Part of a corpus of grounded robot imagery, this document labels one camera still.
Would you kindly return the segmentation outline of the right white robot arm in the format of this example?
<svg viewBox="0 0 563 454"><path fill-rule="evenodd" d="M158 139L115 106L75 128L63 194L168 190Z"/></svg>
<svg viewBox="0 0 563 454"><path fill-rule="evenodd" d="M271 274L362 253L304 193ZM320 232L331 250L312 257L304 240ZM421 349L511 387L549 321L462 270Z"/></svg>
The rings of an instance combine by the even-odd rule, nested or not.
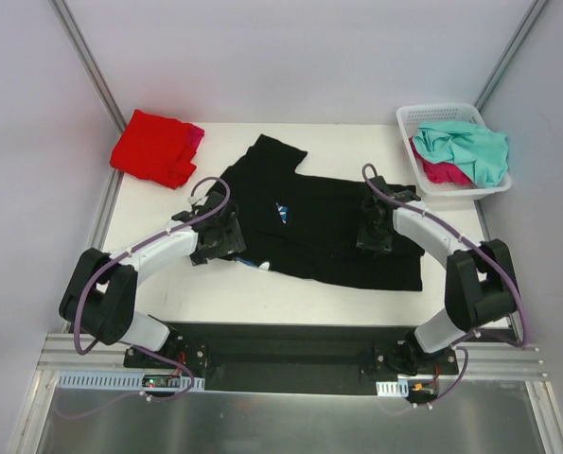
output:
<svg viewBox="0 0 563 454"><path fill-rule="evenodd" d="M445 270L444 307L403 342L406 366L426 373L438 354L482 326L522 309L511 254L500 240L476 243L434 214L410 190L395 191L383 177L365 177L371 194L361 205L361 249L390 253L404 236Z"/></svg>

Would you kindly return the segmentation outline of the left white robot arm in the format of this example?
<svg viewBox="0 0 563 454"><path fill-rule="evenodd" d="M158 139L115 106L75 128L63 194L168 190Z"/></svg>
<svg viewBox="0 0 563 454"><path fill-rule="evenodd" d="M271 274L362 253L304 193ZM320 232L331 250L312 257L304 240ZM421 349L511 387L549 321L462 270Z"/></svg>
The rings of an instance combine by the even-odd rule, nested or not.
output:
<svg viewBox="0 0 563 454"><path fill-rule="evenodd" d="M193 201L189 211L174 215L162 231L124 250L83 252L59 314L98 342L141 347L156 367L169 367L178 357L176 336L168 325L135 309L139 286L182 258L199 266L244 249L238 205L212 192L203 201Z"/></svg>

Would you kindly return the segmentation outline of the red t-shirt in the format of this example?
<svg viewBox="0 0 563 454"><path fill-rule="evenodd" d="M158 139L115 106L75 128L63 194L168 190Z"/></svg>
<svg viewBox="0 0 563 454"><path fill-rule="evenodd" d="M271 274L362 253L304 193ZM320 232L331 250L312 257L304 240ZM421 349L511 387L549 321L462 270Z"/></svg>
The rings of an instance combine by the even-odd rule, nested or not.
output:
<svg viewBox="0 0 563 454"><path fill-rule="evenodd" d="M192 160L198 149L191 151L185 144L190 124L134 111L112 150L111 167L170 189L185 185L197 169Z"/></svg>

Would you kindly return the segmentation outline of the pink t-shirt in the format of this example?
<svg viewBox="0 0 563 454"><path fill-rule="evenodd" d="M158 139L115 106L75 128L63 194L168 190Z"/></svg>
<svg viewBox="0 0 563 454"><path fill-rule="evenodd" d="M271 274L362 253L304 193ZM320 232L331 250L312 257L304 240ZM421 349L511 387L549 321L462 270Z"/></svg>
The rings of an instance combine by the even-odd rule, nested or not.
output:
<svg viewBox="0 0 563 454"><path fill-rule="evenodd" d="M193 124L187 126L185 144L188 149L196 151L203 138L204 130L202 128Z"/></svg>

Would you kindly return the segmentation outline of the white plastic basket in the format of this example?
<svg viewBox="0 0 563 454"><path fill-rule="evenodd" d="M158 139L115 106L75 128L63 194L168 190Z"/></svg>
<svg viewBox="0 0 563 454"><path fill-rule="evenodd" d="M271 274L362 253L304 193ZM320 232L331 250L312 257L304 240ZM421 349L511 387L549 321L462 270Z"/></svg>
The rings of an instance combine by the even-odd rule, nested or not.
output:
<svg viewBox="0 0 563 454"><path fill-rule="evenodd" d="M439 200L480 200L507 191L509 140L470 104L403 106L402 140L421 192Z"/></svg>

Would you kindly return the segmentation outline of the black daisy t-shirt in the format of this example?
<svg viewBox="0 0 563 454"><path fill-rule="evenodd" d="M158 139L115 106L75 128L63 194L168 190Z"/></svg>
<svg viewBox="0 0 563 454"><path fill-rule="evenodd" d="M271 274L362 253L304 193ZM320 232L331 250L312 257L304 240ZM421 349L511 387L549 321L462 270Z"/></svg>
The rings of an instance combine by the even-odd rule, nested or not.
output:
<svg viewBox="0 0 563 454"><path fill-rule="evenodd" d="M260 135L222 173L246 248L230 260L348 288L421 291L423 250L395 236L389 253L358 247L364 183L305 176L299 148Z"/></svg>

